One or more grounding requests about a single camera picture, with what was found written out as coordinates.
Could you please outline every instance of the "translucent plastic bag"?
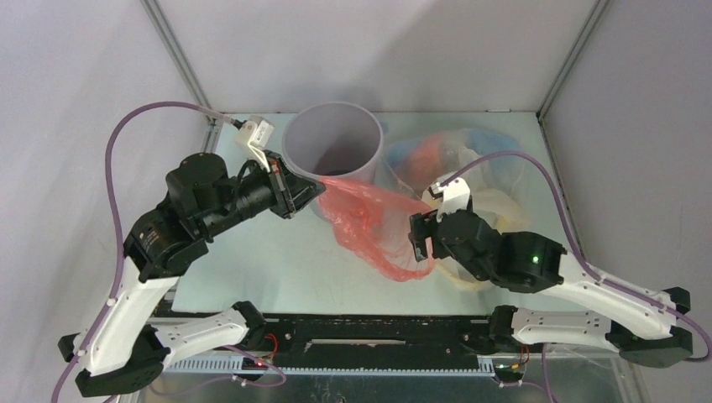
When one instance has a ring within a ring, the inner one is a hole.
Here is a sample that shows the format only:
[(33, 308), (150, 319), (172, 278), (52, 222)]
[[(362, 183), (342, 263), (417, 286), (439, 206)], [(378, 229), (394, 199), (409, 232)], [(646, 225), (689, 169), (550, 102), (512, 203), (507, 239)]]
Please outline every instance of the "translucent plastic bag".
[[(412, 192), (431, 208), (438, 208), (426, 189), (440, 176), (453, 173), (481, 155), (521, 150), (511, 137), (477, 128), (431, 134), (392, 144), (386, 150), (389, 167), (404, 192)], [(500, 232), (526, 229), (530, 220), (521, 207), (525, 192), (523, 161), (502, 157), (474, 167), (464, 174), (472, 194), (473, 209)], [(438, 260), (437, 266), (458, 287), (484, 290), (489, 282), (477, 281), (454, 259)]]
[(432, 258), (416, 262), (408, 240), (410, 216), (432, 210), (426, 203), (353, 179), (324, 177), (317, 202), (338, 244), (352, 250), (389, 279), (422, 279)]

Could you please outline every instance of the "red wire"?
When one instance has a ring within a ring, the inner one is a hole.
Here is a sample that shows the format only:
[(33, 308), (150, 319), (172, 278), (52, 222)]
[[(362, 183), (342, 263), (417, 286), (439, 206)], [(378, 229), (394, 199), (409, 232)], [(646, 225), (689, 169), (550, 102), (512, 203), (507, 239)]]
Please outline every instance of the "red wire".
[(272, 353), (269, 355), (271, 359), (275, 359), (275, 354), (277, 354), (277, 349), (280, 346), (280, 343), (277, 341), (277, 337), (272, 333), (267, 333), (264, 338), (270, 338), (273, 342), (275, 342), (275, 349), (272, 350)]
[(529, 362), (529, 358), (531, 357), (531, 355), (529, 354), (529, 346), (524, 346), (524, 347), (526, 347), (526, 361), (524, 362), (523, 365), (526, 365), (526, 363)]

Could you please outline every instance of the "red plastic bag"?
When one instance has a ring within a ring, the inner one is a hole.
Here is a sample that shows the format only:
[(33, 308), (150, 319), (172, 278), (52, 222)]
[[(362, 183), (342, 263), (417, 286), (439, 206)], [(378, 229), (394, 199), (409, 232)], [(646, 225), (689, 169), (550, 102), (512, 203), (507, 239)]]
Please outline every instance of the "red plastic bag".
[(321, 181), (327, 191), (317, 202), (339, 245), (395, 281), (422, 279), (432, 272), (433, 259), (416, 262), (408, 240), (410, 216), (431, 207), (362, 181), (328, 177)]

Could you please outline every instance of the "light blue table surface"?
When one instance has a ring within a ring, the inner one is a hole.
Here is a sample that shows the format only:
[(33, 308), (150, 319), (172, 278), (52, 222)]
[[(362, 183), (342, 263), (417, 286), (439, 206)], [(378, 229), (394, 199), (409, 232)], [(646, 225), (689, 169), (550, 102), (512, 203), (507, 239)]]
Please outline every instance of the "light blue table surface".
[[(534, 113), (376, 113), (385, 142), (443, 130), (484, 128), (520, 142), (553, 174)], [(242, 119), (248, 114), (235, 115)], [(288, 113), (260, 114), (275, 125), (268, 149), (281, 152)], [(233, 142), (236, 129), (224, 126), (215, 152), (236, 175), (245, 161)], [(544, 178), (531, 167), (522, 200), (530, 230), (568, 246)], [(235, 301), (252, 301), (266, 312), (394, 315), (484, 315), (498, 305), (547, 311), (575, 311), (578, 305), (547, 296), (457, 289), (434, 270), (423, 280), (399, 283), (381, 275), (350, 250), (339, 246), (331, 225), (307, 208), (291, 220), (264, 212), (221, 234), (210, 253), (181, 279), (174, 311), (222, 311)]]

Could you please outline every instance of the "clear plastic bag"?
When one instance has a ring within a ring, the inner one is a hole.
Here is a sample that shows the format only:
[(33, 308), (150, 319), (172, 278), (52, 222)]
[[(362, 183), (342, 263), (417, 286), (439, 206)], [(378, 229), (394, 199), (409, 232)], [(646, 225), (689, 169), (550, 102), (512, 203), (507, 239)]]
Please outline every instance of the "clear plastic bag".
[[(392, 144), (386, 150), (388, 166), (405, 193), (421, 196), (431, 208), (438, 208), (426, 189), (440, 176), (453, 173), (481, 155), (497, 151), (521, 150), (513, 138), (477, 128), (431, 134)], [(500, 232), (526, 229), (530, 220), (521, 207), (525, 189), (524, 162), (502, 157), (474, 167), (464, 174), (472, 194), (473, 209)], [(454, 259), (440, 259), (436, 267), (458, 288), (485, 290), (489, 282), (477, 281)]]

